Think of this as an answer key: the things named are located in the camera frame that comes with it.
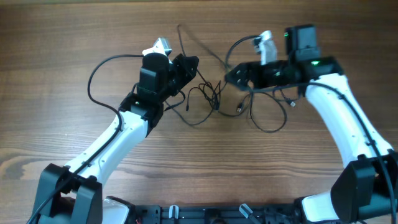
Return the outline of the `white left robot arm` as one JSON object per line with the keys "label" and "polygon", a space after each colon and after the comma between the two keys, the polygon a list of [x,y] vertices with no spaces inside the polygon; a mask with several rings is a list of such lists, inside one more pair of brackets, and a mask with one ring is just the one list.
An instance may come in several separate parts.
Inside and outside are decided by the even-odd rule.
{"label": "white left robot arm", "polygon": [[197,73],[196,56],[141,55],[139,82],[111,108],[115,119],[103,134],[64,166],[41,173],[29,223],[137,223],[135,205],[103,197],[103,187],[130,150],[143,141],[167,111],[165,101],[181,93]]}

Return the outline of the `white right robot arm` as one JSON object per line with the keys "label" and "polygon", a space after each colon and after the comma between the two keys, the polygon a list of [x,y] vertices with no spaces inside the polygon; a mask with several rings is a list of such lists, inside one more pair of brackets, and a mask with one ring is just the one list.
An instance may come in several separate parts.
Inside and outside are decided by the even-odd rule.
{"label": "white right robot arm", "polygon": [[397,153],[356,101],[333,57],[324,57],[311,24],[288,27],[286,60],[278,60],[272,34],[254,38],[258,62],[235,66],[225,80],[251,94],[296,87],[318,111],[343,161],[330,190],[296,201],[296,223],[363,222],[390,215],[397,221]]}

